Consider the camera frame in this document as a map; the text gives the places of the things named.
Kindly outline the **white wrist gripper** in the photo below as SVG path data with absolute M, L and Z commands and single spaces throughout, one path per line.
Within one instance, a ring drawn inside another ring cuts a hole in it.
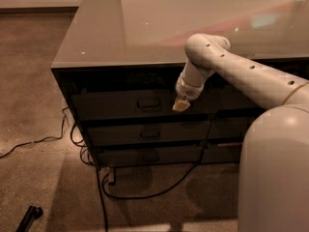
M 190 107 L 189 101 L 195 101 L 199 98 L 204 89 L 204 85 L 192 86 L 187 84 L 181 76 L 179 76 L 176 86 L 178 98 L 175 99 L 173 110 L 176 112 L 184 112 Z

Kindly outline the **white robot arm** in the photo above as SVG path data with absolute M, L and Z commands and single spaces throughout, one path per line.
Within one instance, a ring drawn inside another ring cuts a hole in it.
M 239 232 L 309 232 L 309 84 L 231 52 L 220 36 L 195 34 L 173 109 L 184 111 L 218 73 L 265 112 L 249 127 L 239 163 Z

